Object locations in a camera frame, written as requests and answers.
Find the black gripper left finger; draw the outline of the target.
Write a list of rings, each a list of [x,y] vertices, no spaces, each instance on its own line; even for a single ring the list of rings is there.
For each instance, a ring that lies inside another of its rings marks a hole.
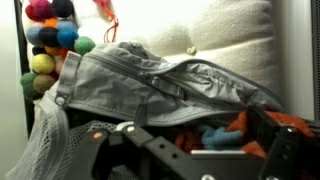
[[[115,131],[133,145],[141,180],[214,180],[212,173],[163,137],[153,137],[132,122],[120,123]]]

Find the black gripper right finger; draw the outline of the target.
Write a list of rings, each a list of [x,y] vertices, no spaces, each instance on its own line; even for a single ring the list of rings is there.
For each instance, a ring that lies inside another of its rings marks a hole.
[[[281,126],[263,109],[247,110],[249,132],[267,156],[259,180],[296,180],[300,132],[292,126]]]

